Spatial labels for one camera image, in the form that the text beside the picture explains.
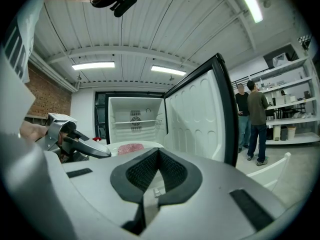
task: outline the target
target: corrugated metal ceiling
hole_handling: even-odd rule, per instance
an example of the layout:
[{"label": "corrugated metal ceiling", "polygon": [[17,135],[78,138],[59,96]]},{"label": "corrugated metal ceiling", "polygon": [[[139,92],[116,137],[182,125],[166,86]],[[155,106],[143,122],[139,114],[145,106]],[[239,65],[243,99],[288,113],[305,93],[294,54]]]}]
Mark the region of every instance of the corrugated metal ceiling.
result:
[{"label": "corrugated metal ceiling", "polygon": [[[293,27],[293,12],[284,0],[271,0],[270,8],[262,8],[264,20],[258,24],[244,1],[235,1],[244,11],[257,46]],[[222,54],[227,66],[242,53],[255,53],[248,30],[237,16],[226,0],[138,0],[121,18],[114,17],[109,8],[97,9],[89,3],[48,0],[35,28],[34,50],[47,61],[62,54],[50,66],[71,83],[80,76],[81,83],[102,82],[107,86],[114,81],[144,82],[170,88],[183,77],[173,75],[172,80],[168,74],[151,71],[152,65],[191,73],[195,69],[192,63],[201,65],[216,53]],[[67,56],[77,49],[105,46],[118,47],[117,52]],[[121,52],[122,47],[143,48],[146,52]],[[176,62],[154,59],[150,50],[172,55]],[[115,61],[115,68],[72,68],[72,64],[102,61]]]}]

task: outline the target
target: open refrigerator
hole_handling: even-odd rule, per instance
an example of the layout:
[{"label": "open refrigerator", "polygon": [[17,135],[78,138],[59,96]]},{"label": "open refrigerator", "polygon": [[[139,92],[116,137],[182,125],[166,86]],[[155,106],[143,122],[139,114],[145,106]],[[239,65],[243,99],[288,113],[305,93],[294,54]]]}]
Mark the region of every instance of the open refrigerator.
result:
[{"label": "open refrigerator", "polygon": [[236,164],[237,107],[220,54],[162,96],[111,96],[107,104],[108,144],[149,141],[171,151]]}]

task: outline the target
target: brick wall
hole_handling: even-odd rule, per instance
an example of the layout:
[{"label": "brick wall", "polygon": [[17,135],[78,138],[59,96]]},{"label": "brick wall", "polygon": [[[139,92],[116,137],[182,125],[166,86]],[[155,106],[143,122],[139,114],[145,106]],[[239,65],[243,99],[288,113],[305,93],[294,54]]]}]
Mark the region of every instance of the brick wall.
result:
[{"label": "brick wall", "polygon": [[47,117],[48,113],[70,115],[71,92],[64,89],[31,63],[28,63],[30,82],[26,84],[35,96],[28,115]]}]

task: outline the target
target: floor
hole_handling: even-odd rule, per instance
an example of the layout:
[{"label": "floor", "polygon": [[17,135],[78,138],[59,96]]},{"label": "floor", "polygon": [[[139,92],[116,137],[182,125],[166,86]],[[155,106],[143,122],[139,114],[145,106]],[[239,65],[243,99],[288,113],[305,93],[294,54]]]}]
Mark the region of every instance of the floor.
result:
[{"label": "floor", "polygon": [[[247,161],[247,149],[238,154],[236,168],[245,174],[262,169],[254,161]],[[269,166],[282,159],[286,152],[291,153],[283,177],[276,184],[273,193],[289,208],[301,201],[312,190],[312,185],[320,169],[320,143],[297,145],[268,145],[265,151]]]}]

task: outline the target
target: fluorescent light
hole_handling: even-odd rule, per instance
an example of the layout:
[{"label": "fluorescent light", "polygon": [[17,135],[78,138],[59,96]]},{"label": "fluorescent light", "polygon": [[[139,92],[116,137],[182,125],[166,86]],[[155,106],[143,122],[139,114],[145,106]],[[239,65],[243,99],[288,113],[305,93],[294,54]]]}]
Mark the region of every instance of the fluorescent light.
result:
[{"label": "fluorescent light", "polygon": [[179,71],[171,68],[166,68],[162,66],[152,66],[151,71],[158,71],[163,73],[175,74],[179,76],[184,76],[187,72]]},{"label": "fluorescent light", "polygon": [[244,0],[244,1],[252,14],[254,22],[258,23],[262,21],[264,18],[262,17],[257,0]]},{"label": "fluorescent light", "polygon": [[87,69],[103,69],[103,68],[114,68],[115,63],[111,62],[93,62],[72,65],[74,70],[87,70]]}]

